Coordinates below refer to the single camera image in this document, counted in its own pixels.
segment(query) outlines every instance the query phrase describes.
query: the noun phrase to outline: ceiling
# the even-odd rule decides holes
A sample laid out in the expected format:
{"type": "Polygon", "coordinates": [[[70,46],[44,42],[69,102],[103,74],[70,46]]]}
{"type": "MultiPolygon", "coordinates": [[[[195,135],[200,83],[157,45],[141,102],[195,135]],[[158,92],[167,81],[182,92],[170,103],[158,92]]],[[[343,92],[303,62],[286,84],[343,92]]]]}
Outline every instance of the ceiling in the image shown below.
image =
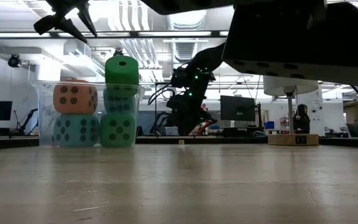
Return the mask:
{"type": "MultiPolygon", "coordinates": [[[[94,26],[97,31],[110,31],[112,30],[109,25],[109,17],[114,12],[111,11],[111,2],[108,0],[100,1],[90,1],[91,8],[89,9],[92,19],[94,20],[94,26]]],[[[123,13],[122,0],[119,0],[121,3],[119,13],[123,13]]],[[[358,1],[350,1],[358,7],[358,1]]],[[[148,9],[147,23],[151,30],[169,30],[170,24],[167,22],[166,16],[161,16],[154,12],[151,9],[148,9]]],[[[204,18],[203,26],[201,30],[228,30],[232,15],[233,7],[221,7],[217,9],[209,9],[206,11],[206,16],[204,18]]],[[[34,32],[33,25],[39,20],[39,18],[51,14],[52,11],[45,1],[11,1],[5,0],[0,1],[0,32],[34,32]]],[[[131,10],[128,12],[128,18],[132,15],[131,10]]],[[[73,20],[77,28],[82,32],[89,32],[87,28],[82,24],[79,18],[74,14],[70,15],[70,18],[73,20]]],[[[133,21],[129,19],[129,25],[131,30],[137,30],[133,21]]],[[[224,38],[202,38],[202,42],[196,44],[196,52],[208,47],[214,47],[224,42],[224,38]]],[[[34,47],[40,48],[47,52],[57,60],[64,61],[63,46],[67,40],[66,39],[0,39],[0,48],[3,49],[9,47],[34,47]]],[[[161,65],[162,76],[165,80],[169,80],[171,77],[172,69],[174,66],[178,65],[178,62],[175,63],[175,57],[173,53],[173,46],[175,44],[166,43],[168,39],[159,38],[152,39],[155,56],[158,59],[161,65]]],[[[92,50],[92,59],[100,65],[104,65],[104,62],[107,58],[111,57],[115,49],[123,48],[122,41],[119,39],[89,39],[89,47],[92,50]]],[[[144,54],[146,54],[146,48],[140,48],[144,54]]],[[[32,61],[33,58],[29,56],[28,61],[32,61]]],[[[92,74],[89,70],[79,70],[76,67],[67,65],[69,69],[72,69],[74,72],[66,72],[65,76],[73,76],[76,74],[75,78],[81,78],[82,76],[89,76],[92,74]]],[[[249,75],[241,74],[226,64],[222,64],[216,71],[214,71],[215,76],[217,77],[217,82],[221,82],[222,85],[213,85],[209,89],[257,89],[263,87],[263,77],[259,78],[258,75],[249,75]],[[249,82],[249,85],[233,85],[232,82],[249,82]]],[[[352,90],[350,87],[341,87],[338,88],[338,85],[334,83],[324,83],[324,91],[330,92],[335,91],[336,93],[348,93],[347,95],[353,97],[352,90]]]]}

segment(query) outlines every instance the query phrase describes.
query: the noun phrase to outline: foam dice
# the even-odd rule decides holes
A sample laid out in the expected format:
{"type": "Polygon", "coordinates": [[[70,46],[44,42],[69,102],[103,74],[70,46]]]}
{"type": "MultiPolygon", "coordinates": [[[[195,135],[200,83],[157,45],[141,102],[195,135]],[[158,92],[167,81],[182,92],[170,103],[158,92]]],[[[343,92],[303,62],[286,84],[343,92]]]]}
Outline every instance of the foam dice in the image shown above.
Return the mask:
{"type": "Polygon", "coordinates": [[[93,114],[98,106],[98,91],[91,85],[56,85],[53,106],[61,114],[93,114]]]}
{"type": "Polygon", "coordinates": [[[139,86],[106,84],[107,92],[114,97],[130,97],[137,94],[139,86]]]}
{"type": "Polygon", "coordinates": [[[98,142],[100,124],[88,114],[60,115],[53,128],[53,140],[63,147],[89,147],[98,142]]]}
{"type": "Polygon", "coordinates": [[[100,144],[104,147],[131,147],[135,143],[136,123],[131,114],[105,114],[101,118],[100,144]]]}
{"type": "Polygon", "coordinates": [[[135,114],[135,97],[119,97],[110,94],[110,91],[103,91],[104,108],[107,113],[135,114]]]}

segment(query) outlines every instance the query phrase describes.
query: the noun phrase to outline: chair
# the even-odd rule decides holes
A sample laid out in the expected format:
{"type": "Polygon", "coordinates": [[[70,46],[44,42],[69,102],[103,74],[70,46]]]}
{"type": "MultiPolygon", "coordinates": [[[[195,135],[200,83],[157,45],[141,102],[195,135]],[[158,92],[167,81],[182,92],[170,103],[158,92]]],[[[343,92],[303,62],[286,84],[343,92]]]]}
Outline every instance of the chair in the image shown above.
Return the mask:
{"type": "Polygon", "coordinates": [[[354,129],[354,124],[346,124],[347,129],[349,130],[349,135],[350,137],[358,137],[355,129],[354,129]]]}

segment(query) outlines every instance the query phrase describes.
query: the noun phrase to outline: fluorescent light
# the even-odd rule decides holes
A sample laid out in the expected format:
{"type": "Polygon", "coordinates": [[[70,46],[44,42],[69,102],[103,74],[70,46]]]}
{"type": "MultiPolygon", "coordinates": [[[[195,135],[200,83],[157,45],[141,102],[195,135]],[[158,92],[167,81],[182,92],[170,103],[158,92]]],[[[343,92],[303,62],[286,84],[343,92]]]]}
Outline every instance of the fluorescent light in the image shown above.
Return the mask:
{"type": "Polygon", "coordinates": [[[236,85],[237,83],[236,82],[213,82],[213,83],[210,83],[208,85],[236,85]]]}
{"type": "Polygon", "coordinates": [[[208,43],[209,40],[170,39],[162,40],[163,43],[208,43]]]}
{"type": "Polygon", "coordinates": [[[229,35],[229,31],[221,31],[219,32],[219,35],[222,37],[227,37],[227,35],[229,35]]]}
{"type": "Polygon", "coordinates": [[[76,52],[77,54],[79,54],[79,55],[82,55],[82,53],[81,53],[80,50],[78,50],[78,49],[75,49],[75,52],[76,52]]]}
{"type": "Polygon", "coordinates": [[[35,32],[29,33],[7,33],[7,32],[0,32],[0,38],[38,38],[38,37],[50,37],[49,33],[39,35],[35,32]]]}
{"type": "Polygon", "coordinates": [[[202,21],[206,17],[206,10],[181,12],[171,14],[168,16],[169,19],[177,25],[195,25],[202,21]]]}
{"type": "Polygon", "coordinates": [[[139,36],[161,36],[161,37],[199,37],[199,36],[210,36],[210,31],[156,31],[156,32],[139,32],[139,36]]]}
{"type": "MultiPolygon", "coordinates": [[[[68,33],[58,33],[59,37],[70,38],[73,37],[68,33]]],[[[90,32],[83,32],[84,37],[93,37],[93,34],[90,32]]],[[[98,37],[129,37],[130,33],[128,32],[98,32],[98,37]]]]}

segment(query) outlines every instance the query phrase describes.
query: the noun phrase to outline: wooden table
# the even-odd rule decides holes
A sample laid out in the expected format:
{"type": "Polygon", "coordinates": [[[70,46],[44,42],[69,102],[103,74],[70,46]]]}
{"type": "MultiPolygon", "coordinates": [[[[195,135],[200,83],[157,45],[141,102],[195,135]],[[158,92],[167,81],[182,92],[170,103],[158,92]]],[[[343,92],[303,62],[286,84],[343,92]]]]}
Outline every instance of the wooden table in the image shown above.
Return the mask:
{"type": "Polygon", "coordinates": [[[358,223],[358,149],[1,149],[1,223],[358,223]]]}

